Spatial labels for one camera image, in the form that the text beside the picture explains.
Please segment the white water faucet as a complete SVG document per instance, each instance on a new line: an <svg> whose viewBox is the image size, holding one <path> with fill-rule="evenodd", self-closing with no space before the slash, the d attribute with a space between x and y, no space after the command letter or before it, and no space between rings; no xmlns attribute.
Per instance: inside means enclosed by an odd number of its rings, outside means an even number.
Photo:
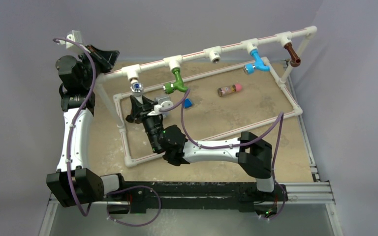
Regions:
<svg viewBox="0 0 378 236"><path fill-rule="evenodd" d="M129 80L130 90L133 96L141 96L144 93L144 87L142 83L139 82L137 77L133 77Z"/></svg>

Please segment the white pvc pipe frame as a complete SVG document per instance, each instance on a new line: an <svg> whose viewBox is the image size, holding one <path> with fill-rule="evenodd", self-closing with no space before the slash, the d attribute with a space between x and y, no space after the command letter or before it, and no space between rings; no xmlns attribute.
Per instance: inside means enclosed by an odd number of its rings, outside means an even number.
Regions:
<svg viewBox="0 0 378 236"><path fill-rule="evenodd" d="M239 43L230 44L226 46L210 47L202 51L191 53L191 54L176 55L176 56L166 57L161 60L148 62L144 64L134 64L130 66L125 66L119 70L115 70L113 72L108 72L104 75L101 75L97 80L96 91L100 94L103 103L105 104L108 111L111 113L111 115L114 117L117 123L117 127L121 135L122 145L124 149L125 165L131 168L138 164L155 160L159 158L160 155L150 154L150 155L146 155L139 158L131 157L129 145L128 145L128 139L127 139L127 130L126 130L126 125L125 125L125 120L124 120L124 116L122 114L122 109L121 109L121 100L131 96L132 92L119 93L119 94L116 94L112 99L110 99L103 87L103 83L112 79L118 79L120 77L127 77L128 81L133 77L137 77L138 80L140 81L139 75L142 72L146 72L146 71L150 71L150 70L154 70L154 69L158 69L162 67L169 67L171 71L175 67L180 68L181 65L187 61L192 61L196 59L209 59L212 63L217 63L218 61L220 61L221 55L224 53L229 53L229 52L237 51L237 50L245 50L250 55L250 51L253 49L258 50L258 47L260 45L276 43L276 42L280 43L283 48L286 43L291 42L294 50L296 51L298 56L301 57L308 43L316 35L316 32L317 32L316 26L309 26L304 29L281 32L281 33L277 33L275 35L268 36L268 37L247 39ZM268 72L273 76L276 84L278 85L280 90L284 93L284 95L286 96L286 98L288 99L288 101L290 102L293 108L293 110L287 113L285 117L291 118L291 117L301 116L303 113L303 110L300 107L300 105L296 102L294 96L291 94L291 92L286 86L287 80L294 67L292 67L289 62L288 67L285 70L284 74L282 76L279 76L277 72L275 71L275 69L272 67L267 57L261 57L261 59L263 60L265 65L270 67L270 71ZM243 69L245 64L252 63L252 62L254 62L254 59L252 59L251 61L247 61L245 63L239 63L236 65L192 75L192 76L183 78L183 81L185 83L185 82L195 81L195 80L206 78L209 76L233 71L236 69L241 69L241 68ZM163 88L163 85L157 84L157 85L147 87L145 91L150 92L150 91L159 90L161 88Z"/></svg>

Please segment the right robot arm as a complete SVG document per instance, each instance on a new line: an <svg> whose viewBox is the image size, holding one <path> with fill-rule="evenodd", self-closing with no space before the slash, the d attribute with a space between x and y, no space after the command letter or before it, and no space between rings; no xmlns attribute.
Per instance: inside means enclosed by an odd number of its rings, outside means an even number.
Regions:
<svg viewBox="0 0 378 236"><path fill-rule="evenodd" d="M256 181L259 198L268 200L276 193L272 174L272 145L263 137L243 131L238 138L195 141L177 125L163 126L164 108L144 96L130 96L129 123L142 124L153 153L161 154L169 164L180 166L202 161L223 161L240 165Z"/></svg>

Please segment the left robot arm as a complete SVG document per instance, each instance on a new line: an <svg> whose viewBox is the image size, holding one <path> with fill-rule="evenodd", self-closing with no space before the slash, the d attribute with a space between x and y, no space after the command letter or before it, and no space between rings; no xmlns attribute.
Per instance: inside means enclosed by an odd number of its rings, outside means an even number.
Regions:
<svg viewBox="0 0 378 236"><path fill-rule="evenodd" d="M127 195L118 177L100 177L89 169L88 144L94 118L94 77L110 72L120 54L87 45L88 53L77 58L63 56L55 67L62 83L59 87L64 118L63 148L56 172L48 174L46 184L63 207L101 201L106 193L121 201Z"/></svg>

